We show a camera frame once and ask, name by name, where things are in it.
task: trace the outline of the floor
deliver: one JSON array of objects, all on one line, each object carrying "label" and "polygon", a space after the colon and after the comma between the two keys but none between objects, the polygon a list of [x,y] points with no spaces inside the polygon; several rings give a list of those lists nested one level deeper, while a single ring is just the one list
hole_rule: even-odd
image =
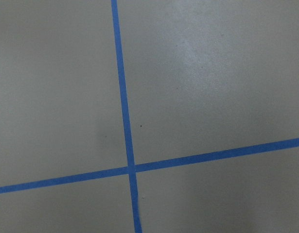
[{"label": "floor", "polygon": [[0,0],[0,233],[299,233],[299,0]]}]

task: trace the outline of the painter's tape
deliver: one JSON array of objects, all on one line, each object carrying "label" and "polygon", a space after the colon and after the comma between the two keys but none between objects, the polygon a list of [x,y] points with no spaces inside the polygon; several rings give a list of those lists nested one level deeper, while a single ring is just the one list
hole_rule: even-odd
[{"label": "painter's tape", "polygon": [[136,172],[299,147],[299,138],[136,165]]},{"label": "painter's tape", "polygon": [[42,188],[42,187],[48,187],[48,186],[66,184],[66,183],[88,181],[88,180],[100,179],[105,177],[120,176],[125,174],[128,174],[128,168],[126,166],[115,168],[115,169],[103,170],[103,171],[88,172],[88,173],[78,174],[78,175],[4,186],[4,187],[0,187],[0,194],[16,192],[16,191],[21,191],[26,189]]},{"label": "painter's tape", "polygon": [[142,233],[141,221],[139,216],[138,185],[137,185],[136,172],[135,172],[128,98],[126,94],[126,84],[125,84],[125,75],[124,75],[123,53],[122,53],[122,45],[121,45],[117,0],[111,0],[111,9],[112,9],[112,18],[113,18],[114,34],[115,34],[119,88],[120,88],[121,108],[122,108],[122,116],[123,116],[125,148],[126,148],[126,156],[128,162],[134,230],[135,233]]}]

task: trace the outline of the concrete floor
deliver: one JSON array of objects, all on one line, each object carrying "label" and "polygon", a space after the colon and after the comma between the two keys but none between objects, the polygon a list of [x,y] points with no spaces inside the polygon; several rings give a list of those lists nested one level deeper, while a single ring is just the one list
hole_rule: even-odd
[{"label": "concrete floor", "polygon": [[[118,0],[135,164],[299,138],[299,0]],[[0,187],[127,166],[110,0],[0,0]],[[299,148],[137,173],[144,233],[299,233]],[[127,174],[0,194],[0,232],[134,232]]]}]

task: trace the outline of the horizontal blue line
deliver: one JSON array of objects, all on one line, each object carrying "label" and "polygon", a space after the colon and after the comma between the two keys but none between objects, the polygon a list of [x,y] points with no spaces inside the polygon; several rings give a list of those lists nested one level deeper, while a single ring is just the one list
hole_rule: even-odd
[{"label": "horizontal blue line", "polygon": [[[271,142],[261,145],[231,149],[231,150],[223,150],[218,152],[211,152],[187,157],[181,157],[176,159],[169,159],[169,160],[162,160],[152,163],[146,164],[139,164],[136,165],[136,172],[143,172],[143,171],[150,171],[174,166],[182,166],[188,164],[196,164],[202,162],[208,162],[213,160],[219,159],[227,159],[233,157],[239,157],[244,155],[250,154],[257,154],[269,151],[276,151],[276,150],[283,150],[289,148],[299,147],[299,138],[279,141],[279,142]],[[1,193],[9,193],[9,192],[16,192],[26,189],[34,189],[34,188],[42,188],[66,183],[74,183],[74,182],[81,182],[81,181],[88,181],[112,176],[120,176],[129,174],[128,167],[120,167],[102,171],[95,171],[89,172],[84,174],[72,175],[72,176],[65,176],[60,178],[42,180],[42,181],[35,181],[29,183],[20,183],[15,185],[3,186],[0,187],[0,194]]]},{"label": "horizontal blue line", "polygon": [[88,181],[88,180],[100,179],[105,177],[120,176],[125,174],[128,174],[128,168],[126,166],[115,168],[115,169],[103,170],[103,171],[88,172],[88,173],[78,174],[78,175],[4,186],[4,187],[0,187],[0,194],[16,192],[16,191],[21,191],[26,189],[54,186],[59,184]]},{"label": "horizontal blue line", "polygon": [[174,167],[174,166],[182,166],[188,164],[196,164],[202,162],[208,162],[213,160],[219,159],[227,159],[227,158],[234,158],[238,156],[250,155],[250,154],[257,154],[263,152],[269,152],[274,150],[283,150],[288,148],[299,147],[299,138],[279,141],[279,142],[271,142],[261,145],[231,149],[231,150],[223,150],[218,152],[211,152],[199,155],[192,155],[187,157],[181,157],[176,159],[168,159],[162,160],[152,163],[146,164],[139,164],[136,165],[136,172],[143,172],[143,171],[150,171],[156,169],[162,169],[167,167]]}]

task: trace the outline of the epoxy floor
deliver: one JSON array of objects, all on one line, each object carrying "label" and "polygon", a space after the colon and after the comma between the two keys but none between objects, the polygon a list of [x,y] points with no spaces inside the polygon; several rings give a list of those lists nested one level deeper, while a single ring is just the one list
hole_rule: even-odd
[{"label": "epoxy floor", "polygon": [[21,232],[299,233],[299,0],[0,0],[0,233]]}]

